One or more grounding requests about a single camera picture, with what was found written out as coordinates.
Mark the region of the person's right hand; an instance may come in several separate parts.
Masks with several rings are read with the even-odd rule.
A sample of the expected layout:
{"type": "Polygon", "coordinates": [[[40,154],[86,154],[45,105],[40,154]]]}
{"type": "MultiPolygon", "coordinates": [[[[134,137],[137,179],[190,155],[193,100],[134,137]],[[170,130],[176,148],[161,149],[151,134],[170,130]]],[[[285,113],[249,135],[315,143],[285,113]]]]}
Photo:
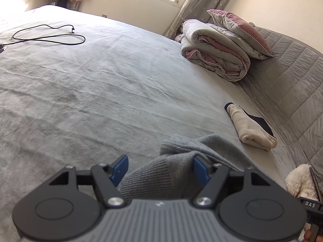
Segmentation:
{"type": "Polygon", "coordinates": [[[309,229],[305,232],[302,242],[309,242],[312,236],[312,231],[309,229]]]}

